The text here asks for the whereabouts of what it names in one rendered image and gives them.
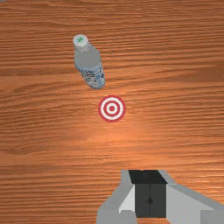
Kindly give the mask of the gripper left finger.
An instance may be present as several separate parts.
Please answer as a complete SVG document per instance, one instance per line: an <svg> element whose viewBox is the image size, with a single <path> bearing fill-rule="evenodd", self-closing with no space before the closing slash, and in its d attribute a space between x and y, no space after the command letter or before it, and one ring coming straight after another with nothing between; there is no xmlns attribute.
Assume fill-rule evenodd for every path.
<svg viewBox="0 0 224 224"><path fill-rule="evenodd" d="M121 181L99 207L96 224L137 224L137 218L149 218L150 178L148 171L121 170Z"/></svg>

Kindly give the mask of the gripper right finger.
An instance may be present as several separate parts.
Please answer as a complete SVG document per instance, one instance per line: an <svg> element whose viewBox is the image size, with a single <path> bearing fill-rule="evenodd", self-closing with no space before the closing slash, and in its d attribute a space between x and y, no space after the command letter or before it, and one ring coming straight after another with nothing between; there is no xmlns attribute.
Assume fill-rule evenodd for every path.
<svg viewBox="0 0 224 224"><path fill-rule="evenodd" d="M165 170L149 170L150 217L171 224L224 224L224 205L178 184Z"/></svg>

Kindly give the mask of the clear plastic bottle white cap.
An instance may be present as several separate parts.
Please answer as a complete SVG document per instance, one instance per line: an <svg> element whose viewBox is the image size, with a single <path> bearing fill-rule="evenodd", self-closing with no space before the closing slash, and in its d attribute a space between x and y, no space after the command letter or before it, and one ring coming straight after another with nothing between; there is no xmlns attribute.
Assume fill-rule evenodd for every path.
<svg viewBox="0 0 224 224"><path fill-rule="evenodd" d="M73 37L73 45L74 64L84 81L93 89L103 88L105 86L105 75L99 51L83 34Z"/></svg>

